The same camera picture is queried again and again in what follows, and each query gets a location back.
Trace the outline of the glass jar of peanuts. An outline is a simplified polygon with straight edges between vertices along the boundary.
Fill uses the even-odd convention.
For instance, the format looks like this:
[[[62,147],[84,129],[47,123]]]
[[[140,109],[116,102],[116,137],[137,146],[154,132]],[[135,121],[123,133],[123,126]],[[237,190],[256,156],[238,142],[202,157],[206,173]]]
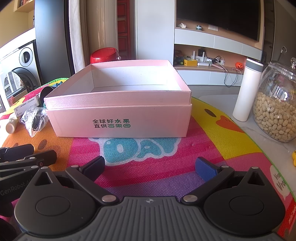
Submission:
[[[287,143],[295,139],[295,57],[290,66],[271,61],[262,72],[253,103],[253,118],[270,137]]]

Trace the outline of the black refrigerator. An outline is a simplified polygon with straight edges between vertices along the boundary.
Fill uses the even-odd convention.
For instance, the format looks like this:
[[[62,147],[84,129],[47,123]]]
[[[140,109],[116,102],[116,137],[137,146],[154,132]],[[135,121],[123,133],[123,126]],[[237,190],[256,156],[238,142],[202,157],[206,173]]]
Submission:
[[[35,0],[35,34],[42,83],[71,77],[75,70],[69,29],[69,1]]]

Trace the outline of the orange pumpkin toy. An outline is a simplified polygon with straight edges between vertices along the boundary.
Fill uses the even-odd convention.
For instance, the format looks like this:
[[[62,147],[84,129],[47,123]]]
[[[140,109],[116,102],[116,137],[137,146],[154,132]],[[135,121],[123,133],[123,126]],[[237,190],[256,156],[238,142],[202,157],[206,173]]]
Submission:
[[[235,68],[238,70],[243,70],[244,69],[244,65],[241,62],[236,62],[235,63]]]

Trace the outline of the pink cardboard box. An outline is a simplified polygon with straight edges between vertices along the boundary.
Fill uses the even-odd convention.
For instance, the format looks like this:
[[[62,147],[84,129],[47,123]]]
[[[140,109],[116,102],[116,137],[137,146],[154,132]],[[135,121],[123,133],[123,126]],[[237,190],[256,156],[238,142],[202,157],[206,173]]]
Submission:
[[[59,137],[180,138],[191,90],[167,60],[90,64],[44,99]]]

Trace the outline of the black television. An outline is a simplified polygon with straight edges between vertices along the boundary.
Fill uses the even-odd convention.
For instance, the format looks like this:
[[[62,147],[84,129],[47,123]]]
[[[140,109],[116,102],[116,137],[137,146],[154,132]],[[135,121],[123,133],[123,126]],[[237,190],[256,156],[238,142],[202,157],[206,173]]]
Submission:
[[[180,0],[177,18],[206,23],[259,40],[260,1]]]

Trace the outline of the yellow duck toy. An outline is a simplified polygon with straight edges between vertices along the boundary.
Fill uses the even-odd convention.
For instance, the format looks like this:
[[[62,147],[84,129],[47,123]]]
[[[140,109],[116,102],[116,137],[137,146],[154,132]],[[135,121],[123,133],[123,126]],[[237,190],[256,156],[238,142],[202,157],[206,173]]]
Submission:
[[[296,150],[292,153],[293,165],[296,167]]]

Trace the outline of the washing machine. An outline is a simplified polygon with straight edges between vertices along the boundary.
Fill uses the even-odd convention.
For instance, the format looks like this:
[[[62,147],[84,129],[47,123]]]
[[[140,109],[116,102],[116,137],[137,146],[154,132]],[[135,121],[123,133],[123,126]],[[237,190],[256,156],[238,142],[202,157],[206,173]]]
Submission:
[[[9,98],[41,86],[36,41],[32,40],[1,58],[1,111],[10,107]]]

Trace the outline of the white TV cabinet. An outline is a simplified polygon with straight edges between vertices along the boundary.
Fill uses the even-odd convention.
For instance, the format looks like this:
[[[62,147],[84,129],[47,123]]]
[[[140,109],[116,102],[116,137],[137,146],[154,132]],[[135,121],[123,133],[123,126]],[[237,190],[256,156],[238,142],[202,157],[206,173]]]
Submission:
[[[259,40],[205,23],[176,20],[173,66],[187,85],[239,86],[246,59],[260,61],[264,23],[260,23]],[[197,60],[196,67],[184,66],[185,59]]]

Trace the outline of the yellow toy box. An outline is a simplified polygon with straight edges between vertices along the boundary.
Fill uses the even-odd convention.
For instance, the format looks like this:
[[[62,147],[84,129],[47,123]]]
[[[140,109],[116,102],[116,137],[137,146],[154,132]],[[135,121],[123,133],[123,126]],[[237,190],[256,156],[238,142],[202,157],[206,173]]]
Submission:
[[[185,59],[184,60],[184,66],[187,66],[187,67],[196,67],[198,64],[198,61],[197,60],[193,60],[193,59]]]

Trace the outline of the clear bag with black parts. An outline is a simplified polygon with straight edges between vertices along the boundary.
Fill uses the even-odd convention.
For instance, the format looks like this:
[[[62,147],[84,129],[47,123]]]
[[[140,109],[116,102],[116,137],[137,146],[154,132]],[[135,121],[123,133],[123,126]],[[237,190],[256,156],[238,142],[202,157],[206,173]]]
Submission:
[[[46,109],[43,107],[32,107],[27,109],[20,119],[20,123],[25,126],[30,137],[34,137],[36,133],[43,130],[49,120]]]

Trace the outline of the colourful cartoon play mat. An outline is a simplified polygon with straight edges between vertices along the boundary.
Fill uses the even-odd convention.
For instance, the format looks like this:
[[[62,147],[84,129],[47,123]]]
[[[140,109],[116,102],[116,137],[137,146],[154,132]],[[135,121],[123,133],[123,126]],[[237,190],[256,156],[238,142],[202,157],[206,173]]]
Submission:
[[[106,169],[97,184],[118,197],[182,197],[203,184],[195,171],[198,157],[237,171],[258,166],[285,205],[286,215],[278,234],[295,240],[295,196],[270,156],[247,134],[246,128],[240,128],[220,109],[196,98],[192,105],[184,138],[63,138],[56,136],[50,124],[30,137],[24,125],[18,124],[13,134],[1,129],[1,146],[31,144],[36,152],[54,150],[54,171],[103,156]]]

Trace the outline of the white medicine box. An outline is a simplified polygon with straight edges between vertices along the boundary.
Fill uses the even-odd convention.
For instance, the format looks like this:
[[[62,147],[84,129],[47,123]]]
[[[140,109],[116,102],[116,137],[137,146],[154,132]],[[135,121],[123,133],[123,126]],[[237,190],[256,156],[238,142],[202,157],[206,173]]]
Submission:
[[[40,97],[39,97],[39,95],[36,95],[36,96],[32,97],[31,99],[23,102],[19,106],[17,106],[14,109],[14,113],[17,118],[20,118],[25,113],[26,110],[28,110],[30,108],[38,107],[39,105],[40,105]]]

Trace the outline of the cream tube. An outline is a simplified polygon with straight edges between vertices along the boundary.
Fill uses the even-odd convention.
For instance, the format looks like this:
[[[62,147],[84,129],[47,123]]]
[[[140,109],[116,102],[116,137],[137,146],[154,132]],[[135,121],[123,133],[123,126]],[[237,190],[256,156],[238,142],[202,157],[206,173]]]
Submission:
[[[8,134],[12,134],[16,131],[18,122],[19,118],[1,120],[1,130],[5,130]]]

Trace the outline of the white thermos bottle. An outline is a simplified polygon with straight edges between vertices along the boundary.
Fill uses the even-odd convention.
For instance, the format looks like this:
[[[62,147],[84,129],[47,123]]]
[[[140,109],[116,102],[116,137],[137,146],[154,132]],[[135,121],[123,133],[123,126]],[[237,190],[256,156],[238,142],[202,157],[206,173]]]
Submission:
[[[263,64],[249,58],[246,59],[241,87],[232,114],[238,121],[245,122],[249,117],[259,87],[262,70]]]

